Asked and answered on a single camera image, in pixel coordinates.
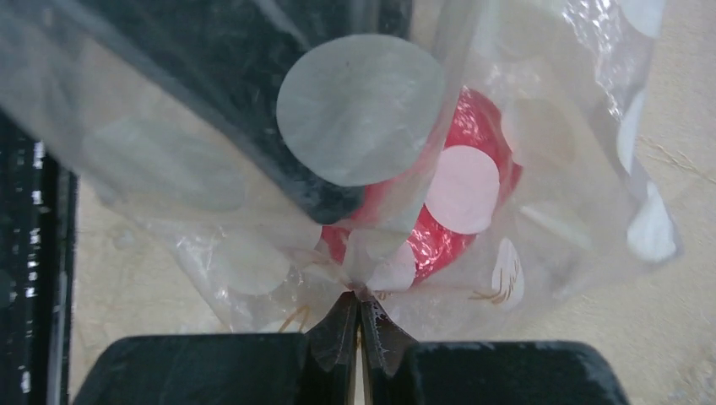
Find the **polka dot zip top bag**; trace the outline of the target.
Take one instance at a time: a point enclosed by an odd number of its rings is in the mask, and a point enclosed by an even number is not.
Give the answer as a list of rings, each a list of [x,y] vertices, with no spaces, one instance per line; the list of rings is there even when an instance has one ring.
[[[680,247],[635,156],[661,1],[4,1],[1,110],[235,332],[353,290],[484,335]]]

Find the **red fake tomato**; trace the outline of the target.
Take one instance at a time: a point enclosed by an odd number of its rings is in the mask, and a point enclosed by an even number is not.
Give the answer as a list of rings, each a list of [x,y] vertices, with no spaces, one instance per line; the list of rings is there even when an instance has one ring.
[[[462,88],[437,170],[410,236],[367,282],[405,291],[455,262],[491,224],[523,168],[503,137],[502,113],[482,93]]]

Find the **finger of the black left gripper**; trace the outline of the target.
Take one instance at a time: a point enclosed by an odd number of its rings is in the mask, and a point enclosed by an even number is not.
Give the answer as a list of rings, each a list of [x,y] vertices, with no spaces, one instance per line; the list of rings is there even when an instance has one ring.
[[[219,129],[311,219],[334,224],[361,186],[321,179],[276,120],[286,74],[313,47],[353,34],[406,38],[410,1],[87,0],[57,6],[150,81]]]

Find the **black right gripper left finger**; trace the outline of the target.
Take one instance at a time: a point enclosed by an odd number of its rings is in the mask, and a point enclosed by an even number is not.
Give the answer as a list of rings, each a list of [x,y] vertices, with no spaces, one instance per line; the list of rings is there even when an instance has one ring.
[[[343,293],[308,332],[121,338],[77,404],[351,404],[358,300]]]

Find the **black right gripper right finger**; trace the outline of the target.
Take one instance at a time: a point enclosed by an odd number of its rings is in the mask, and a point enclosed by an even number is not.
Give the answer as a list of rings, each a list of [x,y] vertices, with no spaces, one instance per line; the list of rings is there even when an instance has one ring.
[[[369,404],[627,404],[610,364],[572,341],[418,342],[361,302]]]

